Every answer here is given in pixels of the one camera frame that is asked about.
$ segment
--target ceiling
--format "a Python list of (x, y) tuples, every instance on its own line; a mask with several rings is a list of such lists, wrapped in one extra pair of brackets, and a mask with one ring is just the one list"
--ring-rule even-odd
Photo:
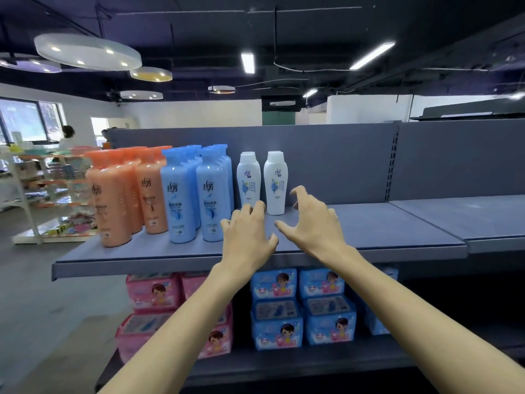
[[(281, 110), (297, 110), (310, 88), (319, 91), (309, 105), (337, 93), (515, 92), (525, 70), (525, 0), (0, 0), (0, 11), (0, 52), (35, 54), (39, 34), (83, 33), (173, 72), (171, 82), (150, 83), (65, 65), (58, 74), (0, 69), (3, 83), (102, 100), (152, 90), (167, 101), (261, 98), (265, 110), (296, 100)], [(396, 45), (387, 54), (348, 71), (388, 40)], [(244, 72), (243, 50), (255, 54), (255, 74)], [(210, 94), (210, 85), (237, 92)]]

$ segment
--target brand logo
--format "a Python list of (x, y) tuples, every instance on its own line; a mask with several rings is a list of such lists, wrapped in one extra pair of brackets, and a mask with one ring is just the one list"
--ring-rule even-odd
[(170, 181), (170, 185), (168, 185), (168, 186), (166, 187), (166, 190), (167, 190), (168, 192), (171, 192), (171, 193), (173, 193), (173, 192), (177, 192), (177, 185), (178, 185), (177, 183), (174, 184), (173, 182)]
[(203, 185), (203, 191), (213, 191), (213, 181), (206, 180), (206, 183)]
[(91, 187), (91, 193), (93, 193), (93, 195), (100, 195), (102, 193), (100, 185), (93, 184), (93, 186)]

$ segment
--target gray metal shelf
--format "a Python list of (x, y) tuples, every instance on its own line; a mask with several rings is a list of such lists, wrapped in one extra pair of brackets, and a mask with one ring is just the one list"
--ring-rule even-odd
[(465, 241), (469, 253), (525, 250), (525, 195), (390, 203)]
[[(482, 325), (474, 333), (512, 358), (525, 357), (525, 327), (519, 324)], [(235, 348), (231, 354), (199, 360), (189, 373), (185, 386), (239, 383), (266, 379), (326, 375), (329, 373), (414, 366), (394, 338), (387, 336), (357, 337), (349, 343), (300, 348), (256, 351)], [(100, 390), (122, 367), (118, 351), (102, 372), (95, 390)]]
[[(371, 263), (467, 257), (466, 244), (388, 203), (334, 205), (346, 242)], [(279, 237), (277, 251), (265, 268), (317, 266), (273, 225), (281, 219), (296, 225), (298, 211), (266, 216), (266, 233)], [(222, 242), (205, 242), (202, 234), (185, 244), (173, 244), (168, 233), (148, 235), (144, 230), (122, 246), (105, 248), (98, 237), (70, 251), (53, 264), (53, 279), (77, 276), (126, 275), (170, 271), (206, 271), (221, 259)]]

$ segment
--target finger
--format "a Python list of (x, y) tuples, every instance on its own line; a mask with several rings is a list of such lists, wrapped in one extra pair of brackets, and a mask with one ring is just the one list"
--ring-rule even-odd
[(275, 249), (277, 249), (277, 245), (279, 244), (279, 238), (276, 234), (271, 234), (270, 238), (268, 239), (268, 246), (270, 247), (270, 254), (272, 254)]
[(296, 186), (294, 189), (290, 191), (290, 194), (297, 196), (298, 203), (301, 203), (302, 201), (304, 201), (308, 196), (308, 192), (306, 192), (306, 188), (302, 185)]
[(259, 219), (264, 219), (265, 207), (266, 206), (264, 205), (263, 201), (257, 201), (255, 203), (255, 207), (253, 208), (252, 216)]
[(293, 233), (295, 232), (295, 227), (291, 227), (279, 219), (276, 220), (274, 224), (277, 227), (277, 229), (281, 231), (283, 235), (285, 235), (286, 238), (292, 240), (292, 237), (294, 236)]
[(239, 214), (240, 214), (240, 210), (233, 210), (233, 213), (232, 213), (232, 223), (235, 222), (235, 220), (239, 217)]
[(220, 220), (220, 226), (223, 229), (223, 233), (226, 232), (226, 230), (228, 229), (229, 225), (230, 225), (230, 220), (228, 220), (226, 218), (223, 218), (222, 220)]
[(242, 209), (240, 209), (240, 216), (249, 216), (252, 213), (253, 208), (246, 203)]

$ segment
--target gray floor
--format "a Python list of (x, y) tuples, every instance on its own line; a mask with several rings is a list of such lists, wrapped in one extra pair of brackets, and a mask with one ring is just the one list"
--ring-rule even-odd
[[(38, 209), (35, 215), (38, 223), (54, 217), (52, 209)], [(13, 245), (10, 237), (27, 229), (22, 209), (0, 213), (0, 380), (4, 389), (20, 383), (86, 318), (125, 315), (131, 310), (123, 276), (52, 282), (53, 261), (78, 244)], [(115, 325), (108, 329), (116, 330), (115, 318), (108, 320)], [(93, 337), (97, 334), (86, 331), (83, 335), (92, 341), (100, 339)]]

